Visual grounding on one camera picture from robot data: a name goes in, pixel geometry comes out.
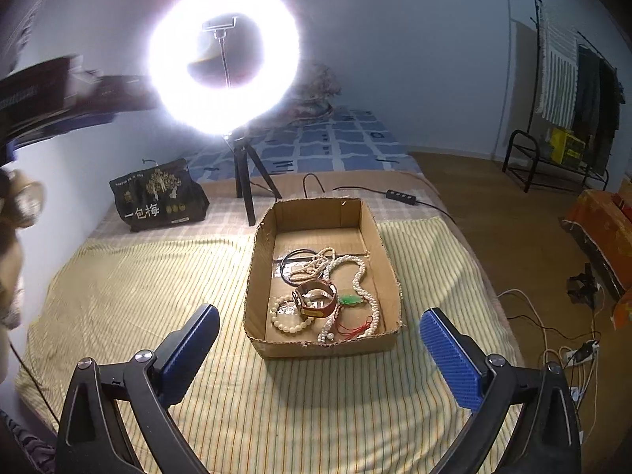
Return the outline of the hand in grey glove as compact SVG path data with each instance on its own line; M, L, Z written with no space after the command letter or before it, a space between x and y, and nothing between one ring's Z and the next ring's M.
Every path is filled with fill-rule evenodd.
M21 170L1 169L1 325L6 329L21 324L24 252L18 230L32 227L44 204L42 183Z

